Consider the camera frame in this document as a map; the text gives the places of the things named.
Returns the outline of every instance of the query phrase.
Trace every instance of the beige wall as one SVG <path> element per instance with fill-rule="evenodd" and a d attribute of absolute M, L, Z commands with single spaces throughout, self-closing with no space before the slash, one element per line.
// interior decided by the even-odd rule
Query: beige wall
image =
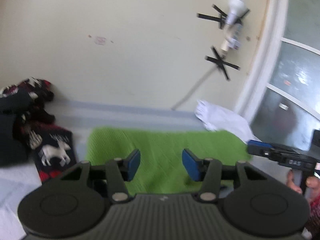
<path fill-rule="evenodd" d="M 245 2 L 242 47 L 227 58 L 241 71 L 227 67 L 230 82 L 215 72 L 180 110 L 192 111 L 197 98 L 233 108 L 267 0 Z M 169 109 L 212 67 L 204 57 L 223 41 L 217 23 L 196 17 L 217 16 L 213 3 L 228 11 L 228 0 L 0 0 L 0 86 L 34 76 L 59 98 Z"/>

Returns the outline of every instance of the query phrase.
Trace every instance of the white deer pattern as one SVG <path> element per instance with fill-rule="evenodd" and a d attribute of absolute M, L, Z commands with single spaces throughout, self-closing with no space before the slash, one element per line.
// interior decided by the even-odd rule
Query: white deer pattern
<path fill-rule="evenodd" d="M 66 153 L 66 150 L 70 150 L 70 146 L 63 142 L 63 141 L 58 141 L 58 148 L 54 147 L 52 145 L 44 145 L 40 151 L 40 157 L 41 157 L 41 162 L 44 166 L 51 166 L 50 160 L 53 157 L 60 158 L 60 165 L 63 167 L 65 164 L 68 164 L 70 162 L 70 158 L 68 154 Z"/>

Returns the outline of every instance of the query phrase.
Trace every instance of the light bulb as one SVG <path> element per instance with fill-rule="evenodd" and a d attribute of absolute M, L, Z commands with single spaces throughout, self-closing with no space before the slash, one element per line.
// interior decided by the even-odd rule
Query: light bulb
<path fill-rule="evenodd" d="M 242 0 L 230 0 L 229 1 L 230 11 L 228 13 L 226 24 L 233 25 L 238 17 L 241 17 L 247 7 Z"/>

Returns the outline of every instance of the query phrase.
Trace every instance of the green cloth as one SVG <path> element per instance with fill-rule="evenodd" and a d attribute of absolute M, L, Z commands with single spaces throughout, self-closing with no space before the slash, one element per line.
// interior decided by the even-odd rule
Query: green cloth
<path fill-rule="evenodd" d="M 154 132 L 101 127 L 93 130 L 87 148 L 86 159 L 92 165 L 126 158 L 134 149 L 140 150 L 140 167 L 134 179 L 126 182 L 132 195 L 198 190 L 201 182 L 191 181 L 182 164 L 184 148 L 199 158 L 212 157 L 225 165 L 249 159 L 246 144 L 227 131 Z"/>

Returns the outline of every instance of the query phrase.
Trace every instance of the window pane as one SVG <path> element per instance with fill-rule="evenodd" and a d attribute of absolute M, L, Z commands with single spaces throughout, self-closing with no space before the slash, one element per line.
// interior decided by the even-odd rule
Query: window pane
<path fill-rule="evenodd" d="M 289 0 L 284 37 L 320 50 L 320 0 Z"/>
<path fill-rule="evenodd" d="M 288 99 L 267 89 L 251 128 L 261 141 L 308 150 L 313 130 L 320 128 L 320 121 Z"/>
<path fill-rule="evenodd" d="M 320 56 L 283 42 L 270 84 L 320 113 Z"/>

